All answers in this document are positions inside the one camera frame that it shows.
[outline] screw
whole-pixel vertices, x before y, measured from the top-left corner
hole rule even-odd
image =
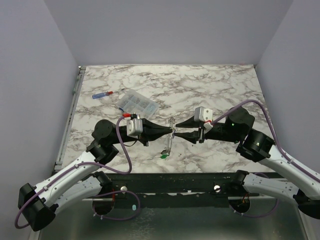
[[[216,192],[216,193],[219,193],[221,191],[221,187],[219,185],[215,185],[213,187],[213,190]]]
[[[121,190],[121,191],[128,191],[128,188],[127,188],[126,186],[122,186],[122,187],[120,188],[120,190]]]

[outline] cable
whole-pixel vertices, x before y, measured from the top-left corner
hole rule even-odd
[[[130,219],[133,219],[135,218],[136,216],[139,215],[140,213],[140,210],[141,210],[141,206],[140,206],[140,200],[139,200],[139,197],[132,191],[112,191],[112,192],[108,192],[108,193],[104,193],[104,194],[100,194],[100,195],[96,195],[95,197],[105,197],[105,196],[108,196],[108,195],[111,195],[111,194],[119,194],[119,193],[128,193],[128,194],[131,194],[135,197],[135,199],[137,200],[138,202],[138,207],[136,209],[136,212],[135,214],[133,214],[132,216],[129,216],[129,217],[124,217],[124,218],[115,218],[115,217],[110,217],[110,216],[104,216],[104,215],[99,215],[96,213],[96,210],[95,210],[95,206],[92,207],[92,210],[94,212],[94,215],[93,216],[98,216],[100,217],[101,219],[109,219],[109,220],[114,220],[114,221],[126,221],[126,220],[130,220]]]
[[[231,108],[229,111],[227,111],[225,114],[221,115],[220,117],[218,117],[216,120],[212,121],[211,124],[214,125],[216,124],[218,121],[220,121],[221,119],[225,118],[227,115],[231,114],[232,112],[234,112],[235,110],[237,110],[239,107],[241,107],[242,105],[244,104],[247,104],[247,103],[255,103],[255,104],[258,104],[259,107],[261,108],[263,114],[264,114],[264,117],[266,119],[266,122],[268,123],[268,126],[270,128],[270,131],[271,131],[271,134],[273,136],[273,139],[275,141],[275,145],[277,146],[279,152],[284,156],[284,158],[286,160],[288,160],[288,163],[289,164],[292,164],[293,166],[295,166],[297,169],[299,169],[301,172],[303,172],[304,174],[306,174],[308,177],[312,178],[313,180],[317,181],[318,183],[320,183],[320,179],[317,178],[316,176],[313,176],[310,172],[308,172],[307,170],[305,170],[303,167],[299,166],[297,163],[295,163],[293,161],[293,159],[291,159],[290,157],[287,156],[287,154],[283,151],[281,145],[280,145],[280,142],[278,140],[278,137],[276,135],[276,132],[272,126],[272,123],[268,117],[268,113],[266,111],[266,109],[264,108],[264,106],[262,105],[261,102],[257,101],[257,100],[254,100],[254,99],[248,99],[248,100],[245,100],[241,103],[239,103],[238,105],[234,106],[233,108]]]
[[[115,173],[117,173],[117,174],[122,174],[122,175],[127,175],[127,174],[131,173],[131,171],[132,171],[132,163],[131,163],[129,154],[128,154],[127,150],[126,150],[126,147],[125,147],[125,145],[124,145],[124,142],[123,142],[123,140],[122,140],[122,138],[121,138],[120,131],[119,131],[119,124],[120,124],[121,120],[123,120],[123,119],[124,119],[123,116],[121,116],[121,117],[118,119],[118,121],[116,122],[116,125],[115,125],[115,131],[116,131],[116,135],[117,135],[117,137],[118,137],[118,139],[119,139],[119,143],[120,143],[120,145],[121,145],[121,147],[122,147],[122,149],[123,149],[123,152],[124,152],[124,154],[125,154],[125,156],[126,156],[126,159],[127,159],[127,161],[128,161],[129,170],[128,170],[128,171],[119,171],[119,170],[116,170],[116,169],[114,169],[114,168],[112,168],[112,167],[103,165],[103,164],[98,163],[98,162],[88,162],[88,161],[87,161],[87,162],[78,163],[78,164],[77,164],[77,167],[76,167],[76,166],[72,166],[71,168],[69,168],[69,169],[66,170],[65,172],[61,173],[61,175],[59,175],[59,176],[57,176],[55,179],[53,179],[50,183],[48,183],[48,185],[46,185],[45,187],[43,187],[40,191],[38,191],[35,195],[33,195],[29,200],[27,200],[27,201],[25,202],[25,204],[23,204],[23,206],[20,208],[20,210],[18,211],[18,213],[17,213],[17,215],[16,215],[16,217],[15,217],[15,220],[14,220],[14,226],[15,226],[15,228],[17,228],[17,229],[24,229],[25,227],[27,227],[27,226],[30,225],[29,223],[27,223],[27,224],[25,224],[25,225],[23,225],[23,226],[20,226],[20,225],[18,224],[18,221],[19,221],[19,218],[20,218],[20,215],[22,214],[22,212],[26,209],[26,207],[27,207],[36,197],[38,197],[40,194],[42,194],[46,189],[50,188],[56,181],[58,181],[58,180],[59,180],[60,178],[62,178],[64,175],[68,174],[68,173],[71,172],[72,170],[77,169],[78,167],[80,167],[80,166],[82,166],[82,165],[96,165],[96,166],[99,166],[99,167],[101,167],[101,168],[105,168],[105,169],[108,169],[108,170],[110,170],[110,171],[113,171],[113,172],[115,172]]]
[[[269,178],[267,175],[265,175],[262,172],[255,172],[254,174],[257,176],[260,175],[260,176],[267,178],[267,179]],[[229,206],[235,214],[241,215],[246,218],[259,219],[259,218],[264,218],[264,217],[269,216],[272,213],[274,213],[279,206],[279,200],[278,199],[276,200],[275,205],[273,206],[273,208],[269,212],[264,213],[264,214],[260,214],[260,215],[249,215],[249,214],[241,213],[241,212],[236,211],[231,205],[229,205]]]
[[[126,147],[132,147],[132,146],[135,145],[137,142],[138,142],[138,140],[137,140],[137,141],[134,141],[134,143],[132,143],[131,145],[125,145],[125,146],[126,146]]]

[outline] wall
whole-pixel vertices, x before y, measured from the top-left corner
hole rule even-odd
[[[292,0],[44,0],[79,65],[257,64]]]
[[[283,148],[317,172],[320,172],[319,9],[319,0],[295,0],[256,67]],[[320,221],[313,222],[319,229]]]
[[[0,73],[0,239],[25,240],[19,188],[50,175],[78,73],[42,0],[1,1]]]

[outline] marble surface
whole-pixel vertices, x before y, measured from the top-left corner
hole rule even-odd
[[[234,105],[264,97],[252,65],[101,65],[86,68],[83,85],[76,106],[71,133],[67,143],[63,165],[78,157],[93,140],[91,133],[101,119],[116,123],[121,111],[115,103],[125,94],[92,99],[92,95],[122,88],[133,89],[159,104],[158,112],[150,121],[169,126],[174,117],[176,123],[193,116],[196,107],[213,109],[214,119]],[[245,108],[255,117],[254,128],[271,135],[262,111],[253,103]],[[178,129],[191,132],[193,129]],[[269,168],[246,160],[230,142],[206,140],[192,144],[175,137],[171,154],[161,159],[167,137],[164,136],[144,147],[137,143],[128,147],[133,173],[201,173],[201,172],[269,172]],[[119,144],[120,153],[108,166],[121,171],[128,169],[127,160]]]

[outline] red and blue screwdriver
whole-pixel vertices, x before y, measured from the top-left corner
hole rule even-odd
[[[123,90],[125,90],[125,88],[122,88],[122,89],[120,89],[120,90],[118,90],[118,91],[106,91],[106,92],[101,92],[101,93],[93,94],[93,95],[92,95],[92,98],[93,98],[93,99],[103,98],[103,97],[105,97],[105,96],[109,96],[109,95],[111,95],[111,94],[114,94],[114,93],[117,93],[117,92],[121,92],[121,91],[123,91]]]

